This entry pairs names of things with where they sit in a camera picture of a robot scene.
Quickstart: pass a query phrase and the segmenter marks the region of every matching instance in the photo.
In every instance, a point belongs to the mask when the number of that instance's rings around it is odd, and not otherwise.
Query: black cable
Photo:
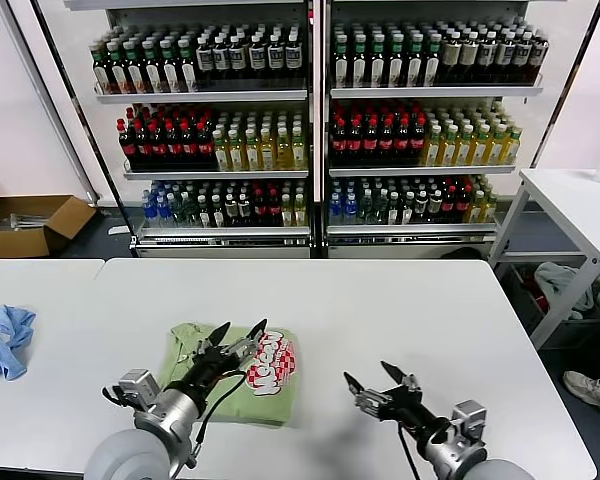
[[[231,387],[231,389],[229,389],[228,392],[226,392],[218,400],[216,400],[216,403],[213,404],[213,407],[211,407],[211,409],[209,410],[209,413],[207,413],[207,416],[204,417],[204,420],[202,421],[202,425],[200,426],[200,430],[198,430],[198,435],[196,436],[196,443],[201,444],[202,442],[204,442],[204,434],[207,431],[207,423],[209,423],[209,419],[211,418],[211,415],[213,415],[213,412],[216,411],[216,408],[218,408],[218,405],[220,405],[223,401],[225,401],[227,399],[227,397],[229,395],[231,395],[238,388],[240,388],[240,385],[242,385],[244,383],[244,381],[247,379],[247,372],[243,372],[241,370],[236,370],[234,372],[229,372],[223,376],[223,378],[229,378],[229,377],[235,377],[237,375],[242,375],[242,379],[238,383],[236,383],[233,387]]]
[[[418,475],[418,469],[416,468],[416,464],[413,463],[413,458],[411,457],[411,452],[409,452],[407,441],[404,439],[404,435],[402,434],[402,425],[400,423],[398,423],[398,437],[400,437],[402,448],[404,448],[404,453],[407,455],[407,460],[409,460],[409,466],[411,467],[411,471],[413,472],[414,478],[416,480],[420,480],[420,475]]]

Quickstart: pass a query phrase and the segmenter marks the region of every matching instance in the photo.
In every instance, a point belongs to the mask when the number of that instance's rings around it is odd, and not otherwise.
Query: blue towel
[[[18,378],[27,371],[11,350],[29,344],[34,318],[36,314],[28,310],[0,306],[0,372],[7,380]]]

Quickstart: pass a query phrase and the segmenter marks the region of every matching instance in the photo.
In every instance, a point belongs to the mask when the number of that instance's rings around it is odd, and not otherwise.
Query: robotic arm
[[[242,375],[238,369],[258,350],[267,320],[262,320],[231,345],[220,345],[230,323],[214,330],[192,354],[193,366],[182,380],[160,390],[147,370],[131,370],[103,395],[116,405],[132,407],[135,429],[115,433],[94,451],[85,480],[168,480],[184,465],[196,466],[207,421],[217,405],[241,385],[239,382],[211,408],[192,449],[193,424],[207,408],[207,396],[218,381]]]
[[[506,460],[487,460],[481,440],[487,410],[474,400],[459,403],[451,420],[436,417],[422,405],[422,390],[413,374],[381,362],[389,376],[398,383],[386,392],[365,390],[347,372],[344,377],[355,396],[355,404],[367,415],[398,423],[398,434],[416,480],[419,476],[409,453],[402,430],[416,441],[418,453],[433,466],[439,480],[533,480],[533,477]]]

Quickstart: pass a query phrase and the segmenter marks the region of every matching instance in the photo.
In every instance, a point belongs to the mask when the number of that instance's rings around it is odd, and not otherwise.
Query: open cardboard box
[[[72,195],[0,197],[0,221],[11,213],[50,218],[41,228],[0,231],[0,258],[46,257],[62,250],[96,209]]]

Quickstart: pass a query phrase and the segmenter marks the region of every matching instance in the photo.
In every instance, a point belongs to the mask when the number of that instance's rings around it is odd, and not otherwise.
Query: person's foot
[[[564,372],[564,386],[573,395],[589,405],[600,408],[600,380],[593,380],[578,372]]]

